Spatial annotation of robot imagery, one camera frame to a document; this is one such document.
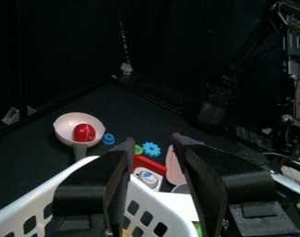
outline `red ball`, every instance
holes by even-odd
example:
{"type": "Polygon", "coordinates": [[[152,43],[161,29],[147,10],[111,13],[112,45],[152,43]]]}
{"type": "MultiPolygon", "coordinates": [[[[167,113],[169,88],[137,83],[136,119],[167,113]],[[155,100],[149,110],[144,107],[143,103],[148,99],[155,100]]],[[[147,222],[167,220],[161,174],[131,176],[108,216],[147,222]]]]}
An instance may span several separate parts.
{"type": "Polygon", "coordinates": [[[79,123],[73,129],[73,140],[76,142],[91,142],[95,138],[95,129],[87,123],[79,123]]]}

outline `white bowl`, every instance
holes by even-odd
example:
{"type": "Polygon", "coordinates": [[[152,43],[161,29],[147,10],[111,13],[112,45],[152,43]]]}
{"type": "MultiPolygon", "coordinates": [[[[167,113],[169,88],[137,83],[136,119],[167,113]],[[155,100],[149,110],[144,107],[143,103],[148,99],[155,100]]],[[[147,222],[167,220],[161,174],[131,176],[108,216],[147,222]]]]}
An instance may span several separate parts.
{"type": "Polygon", "coordinates": [[[75,143],[81,143],[73,141],[73,129],[79,123],[87,123],[92,125],[95,129],[95,138],[89,142],[83,142],[88,147],[97,144],[100,141],[105,128],[103,123],[91,115],[84,113],[68,113],[57,117],[56,121],[53,122],[55,133],[59,140],[68,146],[75,143]]]}

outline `plastic laundry basket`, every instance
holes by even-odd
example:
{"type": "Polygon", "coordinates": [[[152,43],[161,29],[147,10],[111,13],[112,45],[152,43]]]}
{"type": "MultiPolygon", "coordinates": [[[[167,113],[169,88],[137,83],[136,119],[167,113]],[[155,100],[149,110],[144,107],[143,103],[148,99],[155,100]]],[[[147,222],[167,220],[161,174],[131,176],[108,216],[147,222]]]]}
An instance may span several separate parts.
{"type": "MultiPolygon", "coordinates": [[[[97,156],[79,160],[59,175],[43,183],[0,210],[0,237],[44,236],[44,226],[51,220],[51,202],[56,187],[65,177],[97,156]]],[[[131,176],[124,210],[125,233],[133,237],[196,236],[190,220],[167,207],[151,191],[131,176]]]]}

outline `blue gear toy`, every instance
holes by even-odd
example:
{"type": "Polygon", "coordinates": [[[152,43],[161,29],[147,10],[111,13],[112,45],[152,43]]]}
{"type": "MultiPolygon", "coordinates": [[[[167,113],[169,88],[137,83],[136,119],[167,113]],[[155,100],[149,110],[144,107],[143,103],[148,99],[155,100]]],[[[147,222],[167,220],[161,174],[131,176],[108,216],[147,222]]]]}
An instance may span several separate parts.
{"type": "Polygon", "coordinates": [[[143,153],[149,157],[156,157],[160,154],[160,149],[157,145],[153,143],[143,143],[141,144],[143,153]]]}

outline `black floor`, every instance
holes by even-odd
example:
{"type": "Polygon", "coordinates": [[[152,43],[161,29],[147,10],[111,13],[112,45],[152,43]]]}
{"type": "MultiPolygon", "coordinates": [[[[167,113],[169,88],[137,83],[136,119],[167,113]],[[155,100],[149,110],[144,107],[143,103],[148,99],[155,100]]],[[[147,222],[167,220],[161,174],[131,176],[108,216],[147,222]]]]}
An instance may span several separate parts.
{"type": "MultiPolygon", "coordinates": [[[[160,155],[153,160],[161,165],[173,132],[227,152],[242,150],[238,143],[196,130],[176,113],[109,82],[0,137],[0,209],[73,164],[72,148],[60,143],[52,127],[56,118],[69,112],[97,117],[115,143],[127,137],[136,144],[155,143],[160,155]]],[[[103,155],[109,148],[99,143],[87,156],[103,155]]],[[[172,185],[164,182],[161,188],[168,192],[172,185]]]]}

